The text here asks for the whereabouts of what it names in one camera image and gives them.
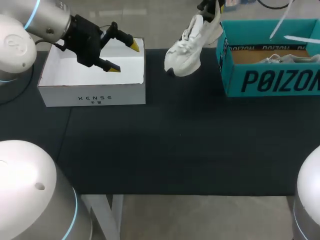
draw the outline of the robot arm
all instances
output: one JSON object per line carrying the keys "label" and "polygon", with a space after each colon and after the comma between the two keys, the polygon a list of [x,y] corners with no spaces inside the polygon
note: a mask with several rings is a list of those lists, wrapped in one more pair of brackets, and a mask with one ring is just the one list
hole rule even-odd
{"label": "robot arm", "polygon": [[94,23],[76,15],[59,0],[0,1],[0,83],[15,80],[36,60],[37,50],[30,35],[65,51],[76,53],[77,61],[106,72],[120,72],[119,66],[100,58],[101,49],[111,38],[139,52],[134,38],[120,30],[115,22],[103,32]]}

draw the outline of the table surface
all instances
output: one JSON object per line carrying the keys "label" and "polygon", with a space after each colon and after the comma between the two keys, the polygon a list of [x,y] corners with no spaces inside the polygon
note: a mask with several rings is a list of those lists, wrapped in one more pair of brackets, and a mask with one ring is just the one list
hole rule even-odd
{"label": "table surface", "polygon": [[30,86],[0,105],[0,141],[42,147],[81,194],[294,194],[320,145],[320,97],[227,98],[214,49],[184,78],[165,74],[165,53],[146,51],[146,105],[48,108],[40,52]]}

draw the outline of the teal box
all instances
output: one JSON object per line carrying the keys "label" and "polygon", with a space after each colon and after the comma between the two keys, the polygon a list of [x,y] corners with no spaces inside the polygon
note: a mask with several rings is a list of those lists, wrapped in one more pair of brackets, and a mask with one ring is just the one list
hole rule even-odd
{"label": "teal box", "polygon": [[320,39],[318,19],[285,19],[275,36],[279,20],[226,20],[218,39],[216,57],[228,97],[320,95],[320,63],[235,64],[232,51],[306,50],[320,54],[320,44],[288,40],[286,35]]}

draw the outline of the cable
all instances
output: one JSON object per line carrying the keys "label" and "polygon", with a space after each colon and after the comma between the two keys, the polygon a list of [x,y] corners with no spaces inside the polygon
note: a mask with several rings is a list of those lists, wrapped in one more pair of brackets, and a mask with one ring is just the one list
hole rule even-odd
{"label": "cable", "polygon": [[[37,44],[39,44],[39,43],[50,43],[50,42],[41,39],[41,40],[36,41],[36,42],[35,42],[35,45],[37,45]],[[31,66],[31,76],[30,76],[29,82],[27,83],[27,85],[25,86],[25,88],[23,89],[23,91],[20,92],[19,95],[15,96],[13,99],[11,99],[11,100],[9,100],[9,101],[2,102],[2,103],[0,104],[0,106],[3,105],[3,104],[7,104],[7,103],[13,101],[13,100],[17,99],[20,95],[22,95],[22,94],[26,91],[26,89],[29,87],[29,85],[30,85],[30,83],[31,83],[31,81],[32,81],[32,78],[34,77],[34,73],[35,73],[35,64],[32,64],[32,66]]]}
{"label": "cable", "polygon": [[38,44],[40,44],[40,43],[48,43],[48,44],[52,44],[51,42],[46,41],[46,40],[43,40],[43,39],[40,39],[40,40],[36,41],[34,44],[35,44],[35,45],[38,45]]}
{"label": "cable", "polygon": [[108,25],[100,26],[99,28],[102,29],[102,28],[105,28],[105,27],[111,27],[111,25],[108,24]]}
{"label": "cable", "polygon": [[265,8],[267,8],[267,9],[272,9],[272,10],[285,9],[285,8],[287,8],[287,7],[289,6],[289,3],[286,4],[286,5],[284,5],[284,6],[268,6],[268,5],[264,4],[264,3],[262,2],[262,0],[257,0],[257,1],[258,1],[258,3],[260,3],[260,4],[261,4],[262,6],[264,6]]}
{"label": "cable", "polygon": [[0,104],[0,106],[3,105],[3,104],[7,104],[7,103],[9,103],[9,102],[17,99],[21,94],[23,94],[23,93],[26,91],[26,89],[29,87],[29,85],[30,85],[30,83],[31,83],[31,80],[32,80],[32,78],[34,77],[34,73],[35,73],[35,65],[32,64],[32,67],[31,67],[31,76],[30,76],[30,79],[29,79],[28,84],[25,86],[25,88],[23,89],[23,91],[20,92],[20,93],[19,93],[17,96],[15,96],[13,99],[10,99],[9,101],[2,102],[2,103]]}

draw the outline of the gray floor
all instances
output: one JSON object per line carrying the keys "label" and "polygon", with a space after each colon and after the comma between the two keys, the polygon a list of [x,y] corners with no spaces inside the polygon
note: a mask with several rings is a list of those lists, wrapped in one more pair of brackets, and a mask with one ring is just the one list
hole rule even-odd
{"label": "gray floor", "polygon": [[[201,0],[63,0],[73,14],[79,14],[99,26],[118,23],[119,28],[135,37],[144,37],[147,49],[169,48],[180,38]],[[263,0],[281,6],[289,0]],[[289,18],[318,18],[319,0],[296,0]],[[222,18],[279,19],[284,10],[269,10],[259,3],[240,5],[237,11],[224,12]],[[39,50],[49,45],[41,43]]]}
{"label": "gray floor", "polygon": [[[200,0],[65,0],[73,13],[99,26],[116,21],[144,37],[147,49],[169,48],[188,26]],[[264,0],[280,6],[288,0]],[[283,10],[258,3],[223,19],[280,18]],[[296,0],[289,18],[318,18],[318,0]],[[41,44],[40,50],[48,49]],[[121,240],[291,240],[286,197],[126,195]]]}
{"label": "gray floor", "polygon": [[286,197],[126,195],[121,240],[291,240]]}

